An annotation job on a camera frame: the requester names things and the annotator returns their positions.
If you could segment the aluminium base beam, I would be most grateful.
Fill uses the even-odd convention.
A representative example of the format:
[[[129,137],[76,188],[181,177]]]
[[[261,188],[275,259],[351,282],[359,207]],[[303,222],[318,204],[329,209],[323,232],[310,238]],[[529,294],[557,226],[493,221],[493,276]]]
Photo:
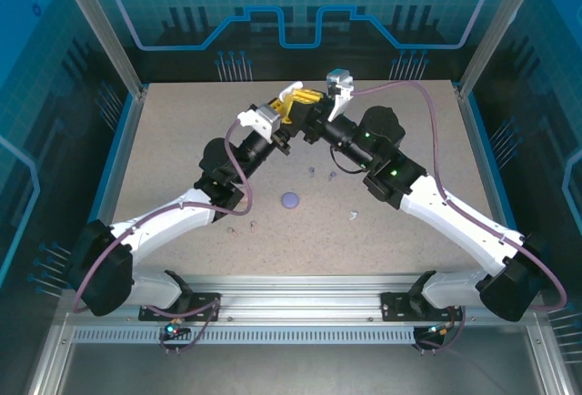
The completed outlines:
[[[380,294],[406,292],[417,274],[191,275],[193,290],[222,296],[218,326],[381,326]]]

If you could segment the connector board with lights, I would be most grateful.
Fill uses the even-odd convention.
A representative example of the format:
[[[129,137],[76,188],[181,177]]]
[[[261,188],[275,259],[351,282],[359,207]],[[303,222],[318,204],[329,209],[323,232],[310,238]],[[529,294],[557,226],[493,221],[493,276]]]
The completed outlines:
[[[181,336],[187,334],[189,329],[182,327],[183,322],[182,319],[171,319],[167,322],[160,334],[160,340],[166,342],[179,339]]]
[[[454,327],[454,322],[444,322],[430,327],[416,327],[414,328],[414,339],[417,342],[421,340],[442,342],[443,338]]]

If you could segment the grey metal sheet tray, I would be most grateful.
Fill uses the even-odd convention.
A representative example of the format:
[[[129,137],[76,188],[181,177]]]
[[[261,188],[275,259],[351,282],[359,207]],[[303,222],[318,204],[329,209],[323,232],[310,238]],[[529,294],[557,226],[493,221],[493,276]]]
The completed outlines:
[[[59,395],[542,395],[520,348],[81,345]]]

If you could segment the aluminium side rail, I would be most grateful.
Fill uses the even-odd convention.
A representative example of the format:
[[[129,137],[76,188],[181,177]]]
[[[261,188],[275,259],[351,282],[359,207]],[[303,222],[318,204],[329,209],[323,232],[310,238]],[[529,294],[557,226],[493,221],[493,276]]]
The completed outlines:
[[[135,98],[131,95],[125,100],[88,222],[95,219],[100,219],[106,224],[112,222],[144,102],[143,97]]]
[[[515,217],[509,204],[507,192],[477,101],[472,93],[469,93],[468,96],[462,95],[458,82],[453,82],[452,85],[485,190],[491,217],[507,228],[517,229]]]

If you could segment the aluminium frame post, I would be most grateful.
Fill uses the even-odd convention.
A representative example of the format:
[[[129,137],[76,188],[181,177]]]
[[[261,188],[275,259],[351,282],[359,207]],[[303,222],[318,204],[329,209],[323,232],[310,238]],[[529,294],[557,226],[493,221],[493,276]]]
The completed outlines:
[[[465,73],[462,75],[458,85],[458,96],[464,100],[477,84],[488,62],[495,53],[499,43],[515,20],[517,12],[524,0],[502,0],[492,21],[490,22],[483,38],[472,58],[470,59]]]
[[[133,98],[140,99],[144,88],[126,51],[98,0],[75,0],[97,40]]]

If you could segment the aluminium frame leg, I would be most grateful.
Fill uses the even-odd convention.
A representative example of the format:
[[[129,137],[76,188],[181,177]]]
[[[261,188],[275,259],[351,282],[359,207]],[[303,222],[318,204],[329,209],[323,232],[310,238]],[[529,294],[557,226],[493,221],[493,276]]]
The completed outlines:
[[[52,325],[41,350],[27,395],[58,395],[72,349],[74,329],[63,323]]]
[[[536,322],[527,327],[534,362],[545,395],[576,395],[553,330]]]

